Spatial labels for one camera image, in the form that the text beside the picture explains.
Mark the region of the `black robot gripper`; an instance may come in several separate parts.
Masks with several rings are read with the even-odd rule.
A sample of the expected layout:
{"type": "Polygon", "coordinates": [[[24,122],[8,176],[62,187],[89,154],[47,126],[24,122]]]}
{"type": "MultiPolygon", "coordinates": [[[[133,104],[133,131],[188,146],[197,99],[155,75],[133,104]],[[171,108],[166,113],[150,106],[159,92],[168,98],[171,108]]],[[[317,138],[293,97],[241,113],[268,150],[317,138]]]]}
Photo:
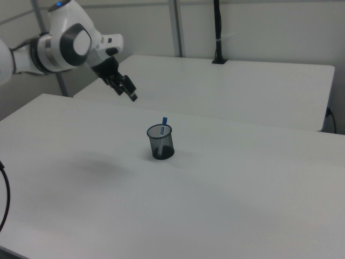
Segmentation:
{"type": "Polygon", "coordinates": [[[93,72],[108,84],[119,96],[125,91],[131,101],[137,99],[136,87],[128,76],[122,76],[118,71],[119,63],[115,57],[109,57],[102,63],[92,67],[93,72]]]}

